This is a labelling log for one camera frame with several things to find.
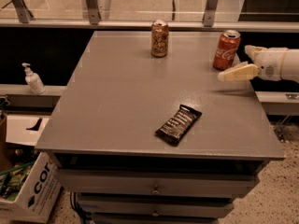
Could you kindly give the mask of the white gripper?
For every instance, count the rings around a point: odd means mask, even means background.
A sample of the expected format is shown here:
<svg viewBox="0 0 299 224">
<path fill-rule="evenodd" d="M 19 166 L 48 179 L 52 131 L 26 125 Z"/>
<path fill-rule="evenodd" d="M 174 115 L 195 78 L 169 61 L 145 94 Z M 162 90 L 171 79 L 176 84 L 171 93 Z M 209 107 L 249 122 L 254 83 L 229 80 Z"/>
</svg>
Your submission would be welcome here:
<svg viewBox="0 0 299 224">
<path fill-rule="evenodd" d="M 287 48 L 265 48 L 245 46 L 245 53 L 254 63 L 242 62 L 218 73 L 218 80 L 223 82 L 251 80 L 259 77 L 264 80 L 281 80 L 280 71 Z"/>
</svg>

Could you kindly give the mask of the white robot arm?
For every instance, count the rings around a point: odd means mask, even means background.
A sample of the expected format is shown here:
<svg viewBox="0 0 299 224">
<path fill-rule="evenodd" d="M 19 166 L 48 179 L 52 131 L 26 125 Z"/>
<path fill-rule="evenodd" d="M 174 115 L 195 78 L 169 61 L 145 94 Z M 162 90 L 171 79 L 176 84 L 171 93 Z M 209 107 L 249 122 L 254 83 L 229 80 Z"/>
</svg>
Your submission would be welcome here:
<svg viewBox="0 0 299 224">
<path fill-rule="evenodd" d="M 299 49 L 245 46 L 252 63 L 242 62 L 218 74 L 219 81 L 290 80 L 299 82 Z"/>
</svg>

